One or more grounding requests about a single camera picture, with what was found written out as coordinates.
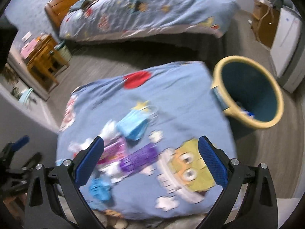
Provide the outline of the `pink snack wrapper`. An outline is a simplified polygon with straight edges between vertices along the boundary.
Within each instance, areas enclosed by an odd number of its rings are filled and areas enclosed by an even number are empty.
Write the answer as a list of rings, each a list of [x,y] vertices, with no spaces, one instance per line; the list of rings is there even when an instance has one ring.
[[[105,165],[120,161],[128,154],[127,143],[124,137],[117,138],[112,144],[108,145],[101,155],[97,164]]]

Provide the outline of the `white tissue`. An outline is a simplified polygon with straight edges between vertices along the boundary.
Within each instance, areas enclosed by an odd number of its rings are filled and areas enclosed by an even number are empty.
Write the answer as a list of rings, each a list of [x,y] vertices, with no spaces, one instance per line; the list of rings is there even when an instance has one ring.
[[[119,137],[120,133],[116,128],[116,121],[109,120],[102,128],[99,136],[105,140],[111,140]]]

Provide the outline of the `blue face mask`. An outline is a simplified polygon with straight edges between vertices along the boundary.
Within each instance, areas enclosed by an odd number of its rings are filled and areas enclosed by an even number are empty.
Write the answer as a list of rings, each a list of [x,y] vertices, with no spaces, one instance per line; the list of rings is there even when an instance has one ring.
[[[123,119],[116,123],[118,132],[129,141],[138,141],[148,126],[153,125],[158,117],[158,108],[148,105],[132,109]]]

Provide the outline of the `purple snack wrapper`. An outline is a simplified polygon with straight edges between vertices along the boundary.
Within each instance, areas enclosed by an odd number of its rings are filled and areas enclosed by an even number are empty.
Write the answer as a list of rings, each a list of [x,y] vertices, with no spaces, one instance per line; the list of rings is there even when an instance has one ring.
[[[133,175],[158,159],[158,149],[155,144],[149,143],[139,150],[120,160],[119,168],[126,175]]]

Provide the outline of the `teal yellow-rimmed trash bin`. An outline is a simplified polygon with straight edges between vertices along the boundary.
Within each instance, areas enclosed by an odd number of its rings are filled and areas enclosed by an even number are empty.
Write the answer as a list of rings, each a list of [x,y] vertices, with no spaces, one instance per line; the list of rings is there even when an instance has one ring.
[[[275,78],[258,62],[228,56],[214,67],[211,92],[228,118],[233,137],[275,126],[284,112],[284,99]]]

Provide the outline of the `green white small bin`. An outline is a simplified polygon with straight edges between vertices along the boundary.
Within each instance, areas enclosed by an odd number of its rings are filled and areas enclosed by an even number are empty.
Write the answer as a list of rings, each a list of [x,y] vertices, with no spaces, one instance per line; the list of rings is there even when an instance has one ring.
[[[59,52],[59,54],[62,56],[62,58],[69,62],[69,60],[71,60],[72,55],[71,52],[69,51],[68,47],[66,46],[64,41],[61,41],[60,43],[58,43],[55,47],[55,50],[57,50]]]

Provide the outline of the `blue cartoon cloth foreground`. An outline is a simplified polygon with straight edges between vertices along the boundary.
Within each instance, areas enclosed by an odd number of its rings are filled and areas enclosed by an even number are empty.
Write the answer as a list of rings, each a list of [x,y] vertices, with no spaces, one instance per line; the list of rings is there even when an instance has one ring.
[[[211,76],[201,61],[179,61],[125,76],[101,79],[75,89],[60,127],[56,163],[73,159],[86,149],[109,120],[119,122],[132,109],[158,108],[156,122],[138,141],[127,139],[128,154],[149,143],[158,159],[133,175],[120,161],[97,165],[80,188],[90,208],[130,220],[205,214],[221,193],[198,152],[205,135],[230,157],[236,147],[228,120],[210,90]],[[117,138],[105,140],[105,148]],[[111,183],[111,199],[101,202],[89,188],[95,178]]]

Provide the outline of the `white grey air purifier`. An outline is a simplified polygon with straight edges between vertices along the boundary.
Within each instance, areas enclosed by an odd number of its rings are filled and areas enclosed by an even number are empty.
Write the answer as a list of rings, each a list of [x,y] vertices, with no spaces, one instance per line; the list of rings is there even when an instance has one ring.
[[[296,11],[284,6],[270,50],[276,80],[293,93],[304,79],[304,21]]]

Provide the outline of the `dark grey bed skirt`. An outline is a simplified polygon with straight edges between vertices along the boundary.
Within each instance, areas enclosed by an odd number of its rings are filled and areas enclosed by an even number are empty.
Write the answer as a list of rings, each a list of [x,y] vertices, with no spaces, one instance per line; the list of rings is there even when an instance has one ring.
[[[191,55],[196,60],[208,64],[215,64],[226,55],[226,36],[217,38],[214,35],[180,33],[180,34],[159,34],[142,38],[119,39],[119,40],[95,40],[95,41],[74,41],[67,40],[70,47],[88,46],[112,46],[117,48],[131,49],[136,52],[146,51],[152,53],[159,51],[166,55]]]

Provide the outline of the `brown wooden side cabinet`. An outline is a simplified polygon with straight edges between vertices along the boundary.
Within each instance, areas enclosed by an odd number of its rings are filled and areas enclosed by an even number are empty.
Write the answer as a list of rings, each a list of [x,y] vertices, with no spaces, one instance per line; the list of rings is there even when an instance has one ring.
[[[255,39],[268,48],[274,43],[279,17],[279,10],[254,0],[251,28]]]

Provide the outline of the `blue cartoon duvet on bed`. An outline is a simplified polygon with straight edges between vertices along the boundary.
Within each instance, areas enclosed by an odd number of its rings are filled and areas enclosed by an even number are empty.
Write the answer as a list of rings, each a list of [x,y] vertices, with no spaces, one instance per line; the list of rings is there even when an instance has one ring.
[[[79,0],[62,20],[59,36],[75,42],[180,33],[220,38],[238,10],[237,0]]]

